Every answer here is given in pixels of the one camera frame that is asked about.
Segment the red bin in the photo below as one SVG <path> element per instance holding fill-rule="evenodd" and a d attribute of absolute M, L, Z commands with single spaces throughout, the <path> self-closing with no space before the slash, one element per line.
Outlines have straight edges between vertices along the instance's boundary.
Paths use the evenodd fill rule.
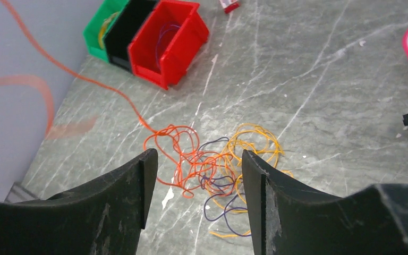
<path fill-rule="evenodd" d="M 157 4 L 127 48 L 134 75 L 166 90 L 180 81 L 209 37 L 198 8 L 177 0 Z"/>

